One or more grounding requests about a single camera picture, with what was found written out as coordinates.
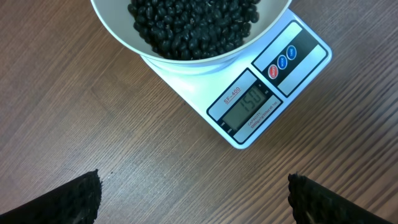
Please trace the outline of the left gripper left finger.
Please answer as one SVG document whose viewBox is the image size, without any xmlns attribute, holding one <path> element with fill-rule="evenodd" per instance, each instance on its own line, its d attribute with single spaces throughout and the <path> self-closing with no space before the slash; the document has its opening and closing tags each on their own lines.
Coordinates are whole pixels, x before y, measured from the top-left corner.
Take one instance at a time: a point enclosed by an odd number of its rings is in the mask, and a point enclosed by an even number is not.
<svg viewBox="0 0 398 224">
<path fill-rule="evenodd" d="M 101 195 L 102 182 L 96 169 L 1 214 L 1 223 L 93 224 Z"/>
</svg>

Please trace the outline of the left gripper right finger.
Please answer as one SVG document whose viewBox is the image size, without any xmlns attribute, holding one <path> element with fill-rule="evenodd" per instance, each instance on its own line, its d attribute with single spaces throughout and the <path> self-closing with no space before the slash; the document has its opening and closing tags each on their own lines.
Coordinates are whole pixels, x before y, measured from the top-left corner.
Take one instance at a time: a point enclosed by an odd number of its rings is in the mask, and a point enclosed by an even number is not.
<svg viewBox="0 0 398 224">
<path fill-rule="evenodd" d="M 389 224 L 304 175 L 290 174 L 288 181 L 288 202 L 297 223 Z"/>
</svg>

